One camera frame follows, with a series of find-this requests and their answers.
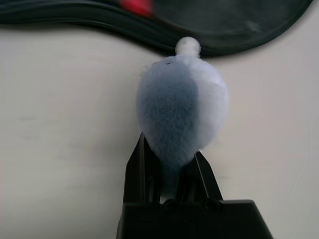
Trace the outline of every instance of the black rubber pad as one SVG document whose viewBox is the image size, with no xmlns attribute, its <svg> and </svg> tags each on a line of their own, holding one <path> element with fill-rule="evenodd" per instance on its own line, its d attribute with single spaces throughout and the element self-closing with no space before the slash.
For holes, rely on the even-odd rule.
<svg viewBox="0 0 319 239">
<path fill-rule="evenodd" d="M 260 46 L 292 26 L 312 0 L 150 0 L 151 17 L 117 0 L 1 0 L 0 24 L 71 23 L 113 30 L 163 53 L 192 36 L 201 55 L 233 54 Z"/>
</svg>

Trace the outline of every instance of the white table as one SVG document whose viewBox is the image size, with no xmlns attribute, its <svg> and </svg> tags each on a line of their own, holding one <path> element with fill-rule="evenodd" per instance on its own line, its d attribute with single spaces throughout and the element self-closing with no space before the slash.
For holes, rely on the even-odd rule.
<svg viewBox="0 0 319 239">
<path fill-rule="evenodd" d="M 319 233 L 318 22 L 313 5 L 271 43 L 208 60 L 231 108 L 203 153 L 277 239 Z M 90 29 L 0 29 L 1 239 L 115 238 L 140 72 L 161 58 Z"/>
</svg>

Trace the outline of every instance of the red object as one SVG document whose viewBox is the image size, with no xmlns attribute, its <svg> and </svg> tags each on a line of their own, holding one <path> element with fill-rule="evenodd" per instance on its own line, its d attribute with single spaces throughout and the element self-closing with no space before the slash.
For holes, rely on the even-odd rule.
<svg viewBox="0 0 319 239">
<path fill-rule="evenodd" d="M 136 15 L 150 17 L 152 15 L 151 0 L 120 0 L 121 8 Z"/>
</svg>

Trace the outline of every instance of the plush toy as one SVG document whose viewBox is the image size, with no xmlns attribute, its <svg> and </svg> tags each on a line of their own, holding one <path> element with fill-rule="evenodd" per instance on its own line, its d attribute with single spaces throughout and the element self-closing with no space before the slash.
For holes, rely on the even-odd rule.
<svg viewBox="0 0 319 239">
<path fill-rule="evenodd" d="M 218 71 L 199 58 L 200 44 L 181 39 L 176 56 L 152 64 L 137 92 L 138 121 L 162 164 L 162 194 L 176 194 L 179 172 L 215 138 L 228 108 Z"/>
</svg>

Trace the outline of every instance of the white bead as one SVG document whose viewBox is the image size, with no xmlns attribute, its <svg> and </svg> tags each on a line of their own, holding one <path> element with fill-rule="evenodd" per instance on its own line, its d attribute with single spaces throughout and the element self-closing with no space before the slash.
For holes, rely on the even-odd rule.
<svg viewBox="0 0 319 239">
<path fill-rule="evenodd" d="M 192 37 L 184 37 L 176 45 L 176 55 L 190 55 L 199 57 L 200 44 Z"/>
</svg>

